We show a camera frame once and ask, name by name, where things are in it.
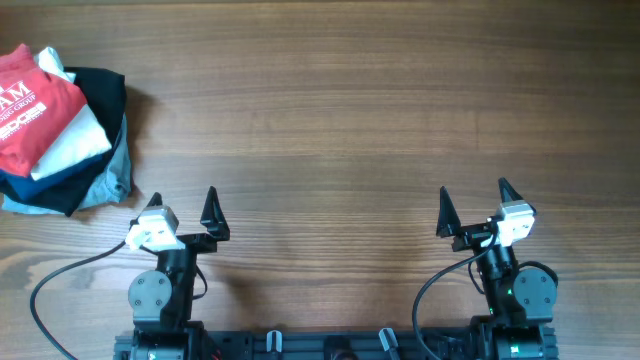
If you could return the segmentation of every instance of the fabric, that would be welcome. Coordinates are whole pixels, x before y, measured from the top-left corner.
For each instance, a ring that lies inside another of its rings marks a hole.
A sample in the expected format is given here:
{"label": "fabric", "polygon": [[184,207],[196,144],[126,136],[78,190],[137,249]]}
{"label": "fabric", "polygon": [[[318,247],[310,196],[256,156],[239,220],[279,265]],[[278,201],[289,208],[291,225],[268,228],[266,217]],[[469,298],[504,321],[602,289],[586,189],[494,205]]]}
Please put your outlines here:
{"label": "fabric", "polygon": [[0,170],[29,176],[86,104],[77,86],[38,68],[27,46],[0,57]]}
{"label": "fabric", "polygon": [[73,174],[77,174],[80,171],[86,169],[89,165],[96,163],[102,159],[102,155],[96,155],[88,159],[84,159],[80,163],[66,168],[60,172],[57,172],[46,178],[42,178],[38,181],[33,180],[32,177],[20,177],[15,175],[5,175],[7,182],[11,185],[11,188],[18,195],[20,200],[28,200],[33,196],[41,193],[42,191],[52,187],[55,184],[60,183],[64,179]]}
{"label": "fabric", "polygon": [[[74,84],[86,96],[89,107],[105,130],[109,142],[115,144],[127,100],[124,76],[104,69],[66,67],[64,70],[76,74]],[[55,210],[71,216],[84,199],[95,178],[109,164],[114,152],[115,148],[112,148],[103,154],[99,162],[27,201],[20,201],[19,196],[6,181],[0,183],[0,192],[25,205]]]}
{"label": "fabric", "polygon": [[[55,49],[47,47],[34,59],[42,70],[71,82]],[[111,143],[104,129],[85,105],[31,169],[31,177],[40,180],[110,149]]]}
{"label": "fabric", "polygon": [[[131,192],[131,159],[127,144],[127,119],[122,118],[122,128],[111,161],[96,177],[78,209],[86,209],[110,202],[122,202]],[[60,214],[60,212],[37,206],[24,205],[4,196],[2,210],[21,214]]]}

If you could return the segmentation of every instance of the wooden table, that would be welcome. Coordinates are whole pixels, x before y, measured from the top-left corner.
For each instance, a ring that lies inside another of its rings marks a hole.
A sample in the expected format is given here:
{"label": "wooden table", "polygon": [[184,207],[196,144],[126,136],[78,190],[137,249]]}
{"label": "wooden table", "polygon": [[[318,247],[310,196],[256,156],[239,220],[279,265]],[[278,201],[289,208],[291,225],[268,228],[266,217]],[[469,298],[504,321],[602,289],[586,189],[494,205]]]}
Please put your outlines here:
{"label": "wooden table", "polygon": [[[629,6],[0,9],[2,53],[52,45],[67,65],[126,74],[137,186],[71,219],[0,214],[0,359],[59,357],[29,314],[34,285],[121,241],[155,191],[180,233],[201,230],[209,185],[232,240],[199,258],[210,289],[193,317],[208,329],[406,329],[421,284],[469,255],[434,235],[438,188],[478,222],[501,176],[539,211],[515,249],[559,273],[561,357],[637,358],[640,12]],[[81,359],[110,359],[113,337],[132,330],[129,283],[154,266],[125,249],[65,273],[41,292],[42,319]],[[421,311],[423,325],[461,326],[487,308],[459,270]]]}

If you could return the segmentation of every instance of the white logo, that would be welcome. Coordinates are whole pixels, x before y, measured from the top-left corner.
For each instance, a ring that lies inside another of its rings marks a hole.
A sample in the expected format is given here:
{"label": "white logo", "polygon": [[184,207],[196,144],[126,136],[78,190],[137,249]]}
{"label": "white logo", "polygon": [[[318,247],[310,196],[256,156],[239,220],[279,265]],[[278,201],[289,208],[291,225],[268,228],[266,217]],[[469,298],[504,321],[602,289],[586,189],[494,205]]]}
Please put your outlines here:
{"label": "white logo", "polygon": [[31,90],[27,89],[22,81],[11,85],[7,90],[0,92],[0,111],[4,111],[7,106],[13,105],[14,102],[30,93]]}
{"label": "white logo", "polygon": [[37,103],[31,109],[25,111],[23,114],[18,115],[18,117],[7,123],[7,125],[0,128],[0,139],[5,140],[11,134],[18,131],[23,125],[30,123],[33,119],[42,115],[42,113],[47,109],[43,103]]}

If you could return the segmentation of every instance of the pile of clothes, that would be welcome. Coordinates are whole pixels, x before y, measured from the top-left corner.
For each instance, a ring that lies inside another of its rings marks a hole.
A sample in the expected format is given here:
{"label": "pile of clothes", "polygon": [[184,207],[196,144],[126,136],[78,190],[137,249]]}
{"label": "pile of clothes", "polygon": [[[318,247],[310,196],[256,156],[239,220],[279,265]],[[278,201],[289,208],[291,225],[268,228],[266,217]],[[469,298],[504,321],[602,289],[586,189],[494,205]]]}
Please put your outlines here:
{"label": "pile of clothes", "polygon": [[124,76],[63,67],[55,49],[0,56],[2,209],[65,214],[131,191]]}

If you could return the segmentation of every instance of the red t-shirt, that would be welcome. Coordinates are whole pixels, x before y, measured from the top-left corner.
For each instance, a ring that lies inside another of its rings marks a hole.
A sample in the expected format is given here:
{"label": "red t-shirt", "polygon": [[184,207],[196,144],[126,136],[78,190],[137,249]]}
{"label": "red t-shirt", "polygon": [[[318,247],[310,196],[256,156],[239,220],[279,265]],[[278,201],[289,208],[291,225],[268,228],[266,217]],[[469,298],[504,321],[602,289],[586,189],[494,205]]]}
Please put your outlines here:
{"label": "red t-shirt", "polygon": [[42,71],[27,46],[0,57],[0,169],[29,176],[86,103],[77,86]]}

